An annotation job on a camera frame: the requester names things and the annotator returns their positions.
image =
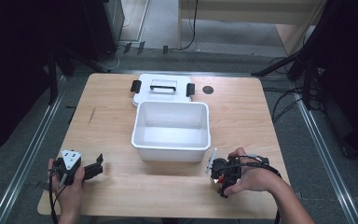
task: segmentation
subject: hand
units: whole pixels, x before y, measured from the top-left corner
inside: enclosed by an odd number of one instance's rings
[[[228,156],[231,158],[238,158],[240,156],[245,156],[245,155],[246,152],[242,147],[239,147],[235,151],[228,154]],[[255,161],[257,160],[240,157],[241,163],[255,162]],[[269,170],[243,166],[241,179],[235,185],[226,188],[224,194],[228,196],[231,194],[236,194],[243,190],[269,192],[270,189],[277,182],[282,182],[282,180]]]
[[[53,166],[53,159],[48,161],[48,169],[50,170]],[[80,166],[77,168],[75,173],[74,183],[71,186],[67,186],[62,192],[64,187],[59,189],[60,180],[55,175],[52,179],[52,188],[54,194],[58,197],[58,202],[61,207],[60,223],[77,223],[80,217],[81,205],[83,203],[83,178],[84,178],[84,167]]]

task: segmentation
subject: black stand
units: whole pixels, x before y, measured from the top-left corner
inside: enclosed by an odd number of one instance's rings
[[[322,33],[325,32],[327,24],[336,17],[339,5],[341,3],[342,0],[327,2],[324,9],[324,13],[322,14],[319,23],[316,25],[308,41],[299,51],[260,72],[251,73],[251,75],[254,77],[263,77],[289,63],[293,63],[292,67],[287,73],[287,77],[289,78],[289,80],[293,81],[297,80],[299,77],[301,77],[303,73],[305,73],[303,86],[303,103],[307,107],[307,109],[310,109],[310,84],[312,81],[312,76],[316,71],[314,50],[317,48],[318,44],[321,43],[321,36]]]

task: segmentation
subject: cable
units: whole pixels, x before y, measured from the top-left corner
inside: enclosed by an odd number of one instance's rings
[[[111,70],[115,70],[115,69],[118,68],[118,66],[120,65],[120,59],[118,58],[117,53],[118,53],[121,49],[124,49],[124,48],[117,49],[117,51],[116,51],[115,56],[116,56],[116,58],[117,58],[117,64],[116,64],[115,67],[109,68],[109,67],[106,67],[105,65],[103,65],[103,64],[101,64],[101,63],[97,63],[97,64],[100,65],[101,67],[103,67],[104,69],[106,69],[107,72],[110,72]]]
[[[302,98],[301,99],[298,99],[298,100],[295,100],[294,102],[292,102],[289,106],[287,106],[280,114],[277,115],[277,117],[275,117],[272,122],[276,122],[284,113],[286,113],[287,111],[289,111],[290,109],[292,109],[295,104],[298,102],[298,101],[302,101]]]
[[[126,27],[128,25],[130,25],[130,19],[128,19],[127,17],[124,17],[124,21],[128,20],[128,23],[127,24],[123,24],[123,27]]]
[[[231,168],[236,168],[236,167],[242,167],[242,166],[263,168],[263,169],[266,169],[266,170],[271,171],[272,173],[274,173],[274,174],[277,175],[278,177],[282,178],[282,177],[281,177],[281,174],[279,173],[279,171],[278,171],[277,169],[273,168],[273,167],[270,166],[270,165],[266,165],[266,164],[263,163],[263,162],[237,163],[237,164],[234,164],[234,165],[226,166],[225,168],[222,168],[222,169],[220,169],[220,170],[217,170],[216,172],[217,172],[218,174],[221,174],[221,173],[222,173],[223,171],[225,171],[225,170],[228,170],[228,169],[231,169]]]
[[[50,175],[48,177],[48,197],[50,200],[50,208],[51,208],[51,218],[53,219],[54,224],[58,224],[57,214],[54,209],[53,202],[53,170],[50,170]]]
[[[60,197],[60,194],[64,191],[66,189],[66,185],[60,190],[60,193],[58,193],[57,194],[57,196],[56,196],[56,199],[54,200],[54,206],[55,206],[55,203],[57,202],[57,200],[58,200],[58,197]]]
[[[193,35],[195,35],[195,28],[193,28],[193,25],[191,25],[191,19],[188,19],[188,25],[190,26],[190,30],[193,32]],[[196,43],[196,47],[194,48],[194,49],[197,49],[197,46],[199,45],[198,43],[197,43],[197,40],[194,38],[194,42]]]
[[[179,50],[186,50],[188,49],[194,42],[194,38],[196,37],[196,20],[197,20],[197,10],[199,6],[199,0],[196,1],[196,9],[194,11],[194,20],[193,20],[193,38],[191,39],[191,42],[184,48],[181,48]]]
[[[278,103],[280,102],[280,100],[281,100],[284,96],[286,96],[287,94],[289,94],[289,93],[291,93],[291,92],[301,92],[301,91],[296,91],[296,90],[298,90],[298,89],[300,89],[300,88],[294,88],[294,89],[292,89],[292,90],[290,90],[290,91],[287,91],[287,92],[284,93],[280,98],[278,98],[277,102],[275,103],[275,106],[274,106],[273,109],[272,109],[272,115],[271,115],[272,121],[275,120],[275,110],[276,110],[276,108],[277,108]]]

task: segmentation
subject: white plastic bin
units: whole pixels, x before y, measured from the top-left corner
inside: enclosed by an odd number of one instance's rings
[[[201,161],[211,145],[209,108],[199,102],[141,102],[131,142],[146,161]]]

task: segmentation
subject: black cable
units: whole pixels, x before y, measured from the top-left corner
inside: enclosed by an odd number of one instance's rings
[[[238,158],[248,158],[248,159],[257,160],[261,163],[269,164],[269,159],[261,157],[261,156],[251,157],[251,156],[245,155],[245,156],[238,156]]]
[[[302,100],[302,98],[301,99],[297,99],[297,100],[295,100],[294,102],[292,102],[289,106],[287,106],[280,114],[278,114],[277,115],[277,117],[275,117],[273,120],[272,120],[272,122],[276,122],[284,113],[286,113],[287,111],[289,111],[290,109],[292,109],[295,105],[296,105],[296,103],[298,102],[298,101],[301,101]]]
[[[103,65],[102,63],[97,63],[97,64],[100,65],[101,67],[103,67],[104,69],[106,69],[106,72],[108,72],[108,73],[110,73],[112,70],[115,70],[120,65],[120,59],[118,58],[117,54],[118,54],[118,51],[121,49],[124,49],[124,48],[117,49],[117,51],[116,51],[115,56],[117,58],[117,64],[114,67],[108,67],[108,66]]]
[[[277,108],[278,103],[280,102],[280,100],[281,100],[284,96],[286,96],[287,94],[289,94],[289,93],[292,93],[292,92],[294,92],[294,93],[296,93],[296,92],[301,92],[301,91],[297,91],[297,90],[301,90],[301,88],[294,88],[294,89],[292,89],[292,90],[290,90],[290,91],[287,91],[287,92],[284,93],[280,98],[278,98],[277,102],[275,103],[275,106],[274,106],[273,109],[272,109],[272,115],[271,115],[271,119],[272,119],[272,120],[275,119],[275,111],[276,111],[276,108]]]
[[[281,214],[279,213],[279,210],[277,210],[277,215],[275,215],[274,224],[279,224],[280,220],[281,220]]]
[[[193,32],[193,35],[195,36],[196,33],[195,33],[195,30],[194,30],[193,26],[191,25],[191,19],[188,19],[188,25],[190,26],[191,32]],[[194,42],[196,43],[196,46],[194,47],[194,49],[197,49],[197,46],[199,44],[197,43],[196,38],[194,38]]]
[[[236,168],[236,167],[242,167],[242,166],[263,168],[263,169],[266,169],[266,170],[271,171],[272,173],[274,173],[274,174],[277,175],[278,177],[282,178],[282,177],[281,177],[281,174],[279,173],[279,171],[278,171],[277,169],[273,168],[273,167],[270,166],[270,165],[266,165],[265,163],[262,163],[262,162],[237,163],[237,164],[234,164],[234,165],[226,166],[225,168],[222,168],[222,169],[220,169],[220,170],[217,170],[216,172],[217,172],[218,174],[221,174],[223,171],[225,171],[225,170],[227,170],[227,169]]]
[[[50,207],[51,207],[51,218],[53,219],[54,224],[58,224],[57,214],[54,209],[53,202],[53,171],[50,170],[50,175],[48,178],[48,197],[50,199]]]
[[[60,196],[60,194],[64,191],[66,189],[66,185],[60,190],[60,193],[58,193],[57,194],[57,196],[56,196],[56,199],[54,200],[54,206],[55,206],[55,203],[57,202],[57,200],[58,200],[58,197]]]
[[[194,42],[194,39],[196,38],[196,20],[197,20],[197,10],[199,6],[199,0],[196,1],[196,9],[194,11],[194,20],[193,20],[193,38],[191,39],[191,42],[184,48],[181,48],[179,50],[185,50],[188,49]]]

